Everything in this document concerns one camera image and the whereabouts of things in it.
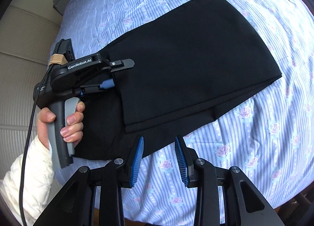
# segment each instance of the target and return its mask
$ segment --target fingernail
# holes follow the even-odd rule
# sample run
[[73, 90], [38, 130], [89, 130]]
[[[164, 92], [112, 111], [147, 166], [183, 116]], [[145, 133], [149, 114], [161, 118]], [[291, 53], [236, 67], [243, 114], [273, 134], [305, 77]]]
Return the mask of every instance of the fingernail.
[[74, 122], [75, 122], [74, 117], [69, 117], [69, 118], [67, 118], [67, 123], [68, 123], [68, 125], [71, 125], [71, 124], [73, 124]]
[[69, 133], [69, 131], [70, 131], [69, 128], [63, 128], [63, 129], [61, 129], [60, 134], [62, 136], [65, 136]]
[[48, 119], [53, 119], [55, 115], [52, 112], [47, 112]]
[[79, 105], [78, 109], [81, 111], [81, 110], [83, 110], [83, 107], [84, 107], [83, 105]]
[[66, 142], [69, 142], [69, 141], [71, 141], [71, 137], [70, 136], [65, 137], [65, 138], [63, 138], [63, 140], [66, 141]]

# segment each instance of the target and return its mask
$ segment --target white quilted jacket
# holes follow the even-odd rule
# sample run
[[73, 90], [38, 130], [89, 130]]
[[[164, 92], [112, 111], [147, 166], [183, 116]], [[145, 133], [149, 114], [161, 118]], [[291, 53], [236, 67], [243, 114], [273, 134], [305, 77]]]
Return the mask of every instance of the white quilted jacket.
[[[11, 170], [0, 180], [0, 194], [15, 218], [22, 224], [18, 208], [18, 191], [23, 155], [12, 164]], [[23, 207], [27, 225], [33, 225], [48, 204], [54, 178], [51, 155], [36, 136], [29, 145], [26, 159]]]

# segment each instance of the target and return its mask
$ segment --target black cloth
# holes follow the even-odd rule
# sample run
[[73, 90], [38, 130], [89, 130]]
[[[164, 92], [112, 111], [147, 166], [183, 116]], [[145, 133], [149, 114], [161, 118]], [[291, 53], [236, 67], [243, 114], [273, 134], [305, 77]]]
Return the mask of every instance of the black cloth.
[[86, 103], [75, 156], [114, 159], [144, 137], [147, 156], [215, 121], [281, 77], [263, 40], [226, 0], [191, 0], [106, 46], [116, 88]]

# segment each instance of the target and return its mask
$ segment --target bedsheet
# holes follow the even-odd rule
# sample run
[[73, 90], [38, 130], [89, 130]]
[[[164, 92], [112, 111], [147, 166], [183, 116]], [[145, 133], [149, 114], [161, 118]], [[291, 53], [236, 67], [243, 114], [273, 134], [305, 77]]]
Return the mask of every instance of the bedsheet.
[[[71, 38], [76, 58], [86, 56], [187, 1], [71, 0], [56, 42]], [[283, 77], [184, 140], [215, 166], [239, 166], [275, 208], [314, 180], [314, 17], [301, 0], [227, 1], [261, 36]], [[81, 165], [106, 163], [74, 158], [56, 177], [63, 184]], [[196, 190], [181, 182], [174, 144], [144, 158], [137, 184], [122, 193], [128, 219], [193, 225]]]

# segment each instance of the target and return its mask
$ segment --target black pants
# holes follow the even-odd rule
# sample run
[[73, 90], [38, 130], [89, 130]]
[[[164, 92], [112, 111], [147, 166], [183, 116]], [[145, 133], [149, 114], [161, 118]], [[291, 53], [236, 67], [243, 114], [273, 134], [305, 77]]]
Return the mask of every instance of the black pants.
[[226, 0], [191, 0], [101, 50], [133, 59], [86, 102], [75, 156], [114, 159], [144, 136], [147, 156], [215, 121], [281, 77], [258, 33]]

